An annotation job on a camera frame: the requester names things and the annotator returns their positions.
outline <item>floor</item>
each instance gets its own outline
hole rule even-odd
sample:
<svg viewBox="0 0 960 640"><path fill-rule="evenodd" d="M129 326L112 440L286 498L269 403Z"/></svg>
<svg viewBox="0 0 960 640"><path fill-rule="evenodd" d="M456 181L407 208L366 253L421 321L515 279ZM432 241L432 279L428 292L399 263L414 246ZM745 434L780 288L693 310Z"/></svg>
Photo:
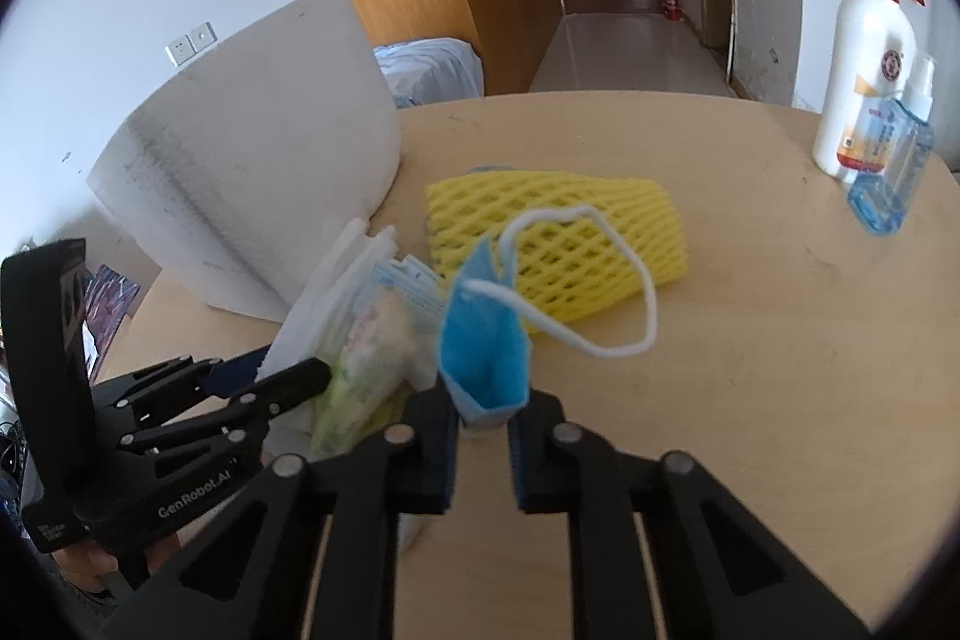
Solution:
<svg viewBox="0 0 960 640"><path fill-rule="evenodd" d="M662 15L571 15L560 21L530 91L591 90L733 95L686 23Z"/></svg>

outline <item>screw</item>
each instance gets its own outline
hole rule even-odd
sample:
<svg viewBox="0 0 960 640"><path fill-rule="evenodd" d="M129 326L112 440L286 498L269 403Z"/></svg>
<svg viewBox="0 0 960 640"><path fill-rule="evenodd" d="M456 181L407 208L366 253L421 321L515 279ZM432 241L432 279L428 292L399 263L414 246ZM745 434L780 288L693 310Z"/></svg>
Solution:
<svg viewBox="0 0 960 640"><path fill-rule="evenodd" d="M292 453L284 453L274 461L274 474L277 477L293 477L304 469L304 460Z"/></svg>
<svg viewBox="0 0 960 640"><path fill-rule="evenodd" d="M697 462L693 461L693 456L683 451L672 451L664 456L666 471L674 475L689 475L696 465Z"/></svg>
<svg viewBox="0 0 960 640"><path fill-rule="evenodd" d="M575 423L558 423L553 428L553 438L565 445L572 445L584 438L584 430Z"/></svg>
<svg viewBox="0 0 960 640"><path fill-rule="evenodd" d="M416 432L409 424L395 423L391 427L387 427L387 431L383 432L383 437L391 445L404 445L416 437Z"/></svg>

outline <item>bottle label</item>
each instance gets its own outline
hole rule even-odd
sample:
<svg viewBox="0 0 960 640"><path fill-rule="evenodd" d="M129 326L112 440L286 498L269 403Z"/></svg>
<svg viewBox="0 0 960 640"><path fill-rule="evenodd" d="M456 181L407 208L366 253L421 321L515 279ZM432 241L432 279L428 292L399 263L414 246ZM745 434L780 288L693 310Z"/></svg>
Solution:
<svg viewBox="0 0 960 640"><path fill-rule="evenodd" d="M896 118L885 97L865 97L860 118L848 126L837 149L837 160L858 172L882 172L890 160Z"/></svg>
<svg viewBox="0 0 960 640"><path fill-rule="evenodd" d="M904 57L896 49L888 49L880 62L880 72L887 82L896 82L904 72Z"/></svg>

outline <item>round wooden table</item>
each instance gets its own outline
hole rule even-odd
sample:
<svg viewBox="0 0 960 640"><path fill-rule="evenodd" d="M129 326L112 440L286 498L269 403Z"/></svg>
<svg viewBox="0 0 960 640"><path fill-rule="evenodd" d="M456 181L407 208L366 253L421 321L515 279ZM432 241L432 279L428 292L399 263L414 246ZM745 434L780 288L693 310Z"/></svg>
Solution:
<svg viewBox="0 0 960 640"><path fill-rule="evenodd" d="M810 149L818 116L649 92L513 95L401 113L400 173L373 220L424 260L424 187L484 165L644 177L669 193L690 273L644 356L540 336L533 379L621 450L694 453L868 622L957 510L960 189L935 159L904 229L869 236ZM162 274L104 376L234 355L277 326L210 309ZM642 330L635 297L576 328ZM505 432L462 440L453 509L400 559L397 637L570 637L563 517L515 509Z"/></svg>

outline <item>yellow foam net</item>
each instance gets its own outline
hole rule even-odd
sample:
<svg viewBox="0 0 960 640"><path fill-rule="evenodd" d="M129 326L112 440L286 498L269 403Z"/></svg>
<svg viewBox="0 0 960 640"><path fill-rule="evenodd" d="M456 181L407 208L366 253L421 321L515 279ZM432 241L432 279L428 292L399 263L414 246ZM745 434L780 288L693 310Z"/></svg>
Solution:
<svg viewBox="0 0 960 640"><path fill-rule="evenodd" d="M656 285L683 277L688 254L680 215L650 180L570 172L475 172L427 187L433 268L452 283L484 234L496 242L511 220L541 207L592 204L646 263ZM637 271L587 218L536 223L517 239L517 291L554 319L597 313L640 290Z"/></svg>

